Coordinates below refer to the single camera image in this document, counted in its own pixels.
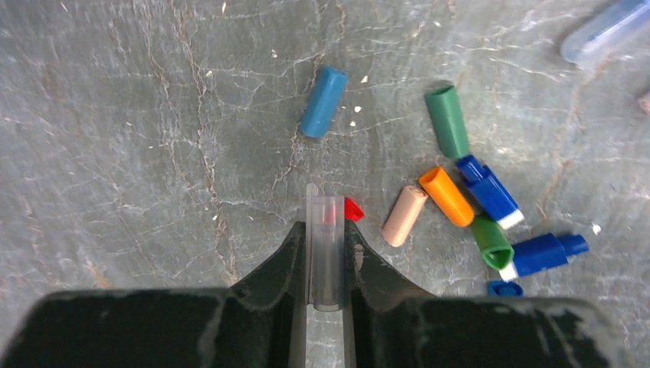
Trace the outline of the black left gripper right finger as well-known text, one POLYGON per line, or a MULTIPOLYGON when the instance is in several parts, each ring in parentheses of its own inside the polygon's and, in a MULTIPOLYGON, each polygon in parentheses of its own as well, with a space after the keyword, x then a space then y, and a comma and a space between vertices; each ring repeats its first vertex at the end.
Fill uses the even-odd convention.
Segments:
POLYGON ((345 223, 348 367, 622 367, 609 318, 566 297, 440 297, 345 223))

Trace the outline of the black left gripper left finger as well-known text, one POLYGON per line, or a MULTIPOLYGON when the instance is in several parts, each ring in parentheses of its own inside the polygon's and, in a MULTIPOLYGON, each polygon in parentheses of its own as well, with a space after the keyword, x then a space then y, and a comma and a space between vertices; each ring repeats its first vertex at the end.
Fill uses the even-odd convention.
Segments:
POLYGON ((3 367, 302 367, 305 224, 231 287, 59 291, 26 313, 3 367))

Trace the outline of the red marker cap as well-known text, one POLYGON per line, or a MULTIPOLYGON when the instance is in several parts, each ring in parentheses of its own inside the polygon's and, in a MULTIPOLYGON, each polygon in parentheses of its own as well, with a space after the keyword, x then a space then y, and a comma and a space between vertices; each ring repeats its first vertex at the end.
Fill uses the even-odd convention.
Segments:
POLYGON ((344 217, 346 220, 358 222, 365 217, 365 212, 353 199, 346 197, 344 199, 344 217))

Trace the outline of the green marker cap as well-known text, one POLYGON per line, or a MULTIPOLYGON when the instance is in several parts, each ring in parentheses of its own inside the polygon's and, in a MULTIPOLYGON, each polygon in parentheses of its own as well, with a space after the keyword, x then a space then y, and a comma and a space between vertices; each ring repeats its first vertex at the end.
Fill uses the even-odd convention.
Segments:
POLYGON ((429 91, 425 104, 442 155, 453 160, 469 155, 468 133, 455 86, 429 91))
POLYGON ((513 246, 492 218, 484 214, 476 215, 470 224, 470 230, 487 266, 500 271, 512 262, 513 246))

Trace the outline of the orange marker cap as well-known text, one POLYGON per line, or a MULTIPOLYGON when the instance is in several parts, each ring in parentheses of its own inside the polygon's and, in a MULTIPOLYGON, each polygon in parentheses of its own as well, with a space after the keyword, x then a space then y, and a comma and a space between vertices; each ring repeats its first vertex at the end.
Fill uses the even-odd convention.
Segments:
POLYGON ((453 225, 468 227, 474 221, 474 210, 442 166, 436 166, 418 179, 453 225))

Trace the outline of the blue white marker cap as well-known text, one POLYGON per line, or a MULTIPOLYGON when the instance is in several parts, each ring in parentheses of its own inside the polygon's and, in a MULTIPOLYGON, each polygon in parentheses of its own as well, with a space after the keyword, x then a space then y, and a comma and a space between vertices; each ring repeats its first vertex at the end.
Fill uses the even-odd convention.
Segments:
POLYGON ((524 220, 517 202, 487 165, 483 165, 473 155, 468 155, 457 160, 455 166, 468 191, 503 230, 524 220))

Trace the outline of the pink pen clear cap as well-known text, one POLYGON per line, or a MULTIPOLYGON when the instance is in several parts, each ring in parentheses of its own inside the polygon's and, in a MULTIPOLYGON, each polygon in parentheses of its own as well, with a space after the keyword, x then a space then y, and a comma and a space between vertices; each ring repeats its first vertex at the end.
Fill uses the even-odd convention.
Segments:
POLYGON ((646 92, 638 99, 638 105, 646 115, 650 115, 650 92, 646 92))

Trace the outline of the beige marker cap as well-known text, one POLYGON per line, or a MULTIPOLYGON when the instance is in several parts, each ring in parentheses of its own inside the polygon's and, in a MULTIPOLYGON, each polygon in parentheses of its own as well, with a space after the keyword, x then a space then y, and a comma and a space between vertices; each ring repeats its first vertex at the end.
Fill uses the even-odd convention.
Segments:
POLYGON ((382 236, 388 244, 398 248, 405 243, 427 198, 428 195, 416 186, 402 189, 382 227, 382 236))

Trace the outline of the blue long nib marker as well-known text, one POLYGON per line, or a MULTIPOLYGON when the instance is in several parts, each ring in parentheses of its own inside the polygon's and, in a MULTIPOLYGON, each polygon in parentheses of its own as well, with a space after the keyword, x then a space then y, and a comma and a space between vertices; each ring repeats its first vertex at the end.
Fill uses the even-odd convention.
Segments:
POLYGON ((648 1, 617 1, 568 35, 560 56, 581 70, 593 68, 648 24, 648 1))

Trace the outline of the large blue marker cap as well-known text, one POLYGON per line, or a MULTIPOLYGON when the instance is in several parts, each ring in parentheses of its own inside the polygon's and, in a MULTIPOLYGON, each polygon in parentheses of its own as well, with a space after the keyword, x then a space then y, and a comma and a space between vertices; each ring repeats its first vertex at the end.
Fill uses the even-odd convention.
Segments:
POLYGON ((524 289, 513 281, 490 281, 487 292, 491 296, 499 297, 523 297, 524 289))

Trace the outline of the small blue marker cap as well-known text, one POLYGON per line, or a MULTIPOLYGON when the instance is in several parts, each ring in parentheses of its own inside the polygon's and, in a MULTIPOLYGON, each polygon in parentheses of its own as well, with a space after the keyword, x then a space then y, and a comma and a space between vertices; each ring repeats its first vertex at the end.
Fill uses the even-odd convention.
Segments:
POLYGON ((519 242, 513 249, 513 259, 498 271, 503 281, 512 281, 566 265, 570 257, 588 252, 589 244, 581 235, 558 237, 548 233, 519 242))

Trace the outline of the light blue marker cap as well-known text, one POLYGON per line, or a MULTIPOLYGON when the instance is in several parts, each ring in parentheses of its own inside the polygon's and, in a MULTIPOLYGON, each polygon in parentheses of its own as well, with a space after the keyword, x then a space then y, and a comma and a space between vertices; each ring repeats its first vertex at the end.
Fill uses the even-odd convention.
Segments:
POLYGON ((330 66, 320 70, 303 116, 300 131, 312 138, 325 136, 345 91, 348 76, 330 66))

